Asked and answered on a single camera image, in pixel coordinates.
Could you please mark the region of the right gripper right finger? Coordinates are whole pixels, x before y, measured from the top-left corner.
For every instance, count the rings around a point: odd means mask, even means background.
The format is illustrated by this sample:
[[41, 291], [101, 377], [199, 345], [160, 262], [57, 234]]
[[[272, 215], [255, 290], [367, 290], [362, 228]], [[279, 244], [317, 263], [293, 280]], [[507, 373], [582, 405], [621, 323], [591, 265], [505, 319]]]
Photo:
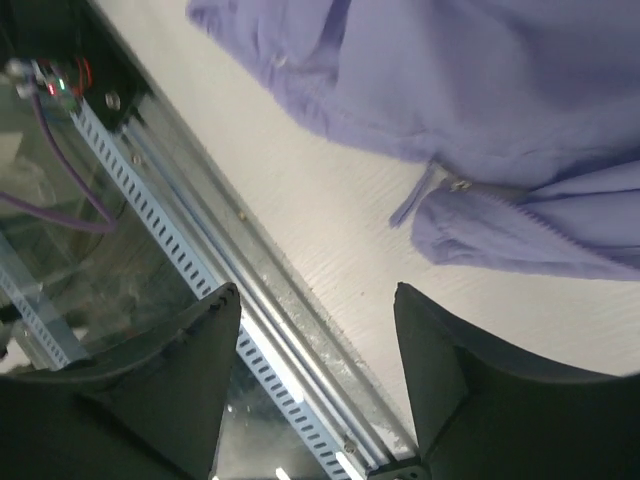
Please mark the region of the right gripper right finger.
[[639, 378], [511, 344], [398, 285], [397, 340], [433, 479], [635, 479]]

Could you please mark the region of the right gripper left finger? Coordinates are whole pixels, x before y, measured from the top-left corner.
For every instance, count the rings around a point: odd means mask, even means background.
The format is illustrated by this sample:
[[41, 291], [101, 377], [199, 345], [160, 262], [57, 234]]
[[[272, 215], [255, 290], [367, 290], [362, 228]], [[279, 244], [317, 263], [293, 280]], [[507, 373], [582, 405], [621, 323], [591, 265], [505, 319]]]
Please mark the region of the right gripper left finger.
[[207, 478], [240, 316], [227, 283], [91, 359], [3, 376], [2, 477]]

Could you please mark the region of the lavender zip jacket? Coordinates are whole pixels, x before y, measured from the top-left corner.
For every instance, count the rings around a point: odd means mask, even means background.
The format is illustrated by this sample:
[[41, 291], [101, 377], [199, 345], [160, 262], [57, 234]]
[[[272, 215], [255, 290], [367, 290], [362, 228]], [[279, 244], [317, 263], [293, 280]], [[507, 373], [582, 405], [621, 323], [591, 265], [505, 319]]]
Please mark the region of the lavender zip jacket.
[[430, 262], [639, 277], [635, 1], [192, 1], [301, 126], [420, 163]]

